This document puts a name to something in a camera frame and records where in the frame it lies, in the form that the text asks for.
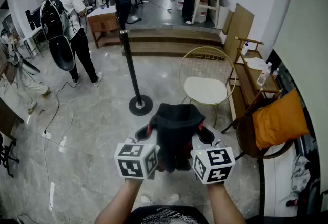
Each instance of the black pole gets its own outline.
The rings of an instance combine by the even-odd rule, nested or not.
[[[120,2],[119,2],[119,0],[115,0],[115,3],[116,3],[117,14],[120,16],[120,13],[121,13]],[[130,72],[130,76],[131,76],[131,80],[132,80],[132,85],[133,85],[133,89],[135,92],[135,97],[132,98],[129,102],[129,110],[134,115],[138,115],[138,116],[146,115],[153,109],[153,102],[148,96],[140,95],[137,77],[135,75],[135,70],[134,70],[134,66],[133,66],[128,31],[125,29],[124,20],[122,20],[122,22],[120,22],[120,28],[121,28],[121,30],[120,30],[119,34],[121,37],[121,41],[123,43],[125,56],[127,59],[129,72]]]

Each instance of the black t-shirt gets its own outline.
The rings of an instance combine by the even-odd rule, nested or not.
[[[200,211],[189,206],[151,205],[135,209],[127,224],[208,224]]]

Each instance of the white chair cushion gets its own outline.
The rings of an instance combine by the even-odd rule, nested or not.
[[[190,76],[184,83],[186,94],[203,104],[217,104],[227,97],[224,83],[212,78]]]

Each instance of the gold wire chair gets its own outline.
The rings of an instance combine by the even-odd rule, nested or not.
[[[179,80],[186,94],[182,103],[188,97],[204,106],[217,106],[215,109],[214,125],[218,106],[227,100],[236,86],[236,75],[228,94],[226,83],[228,77],[235,71],[235,67],[229,57],[221,50],[201,46],[187,53],[180,63]]]

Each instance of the black chair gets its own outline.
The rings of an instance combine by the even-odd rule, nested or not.
[[[11,160],[19,163],[19,159],[14,159],[9,156],[9,152],[12,148],[12,145],[16,146],[16,143],[12,141],[10,143],[10,145],[7,147],[7,146],[2,146],[3,141],[4,140],[2,138],[2,135],[0,134],[0,164],[2,162],[2,165],[4,165],[4,167],[7,168],[8,175],[11,177],[14,177],[14,175],[10,174],[8,160],[11,159]]]

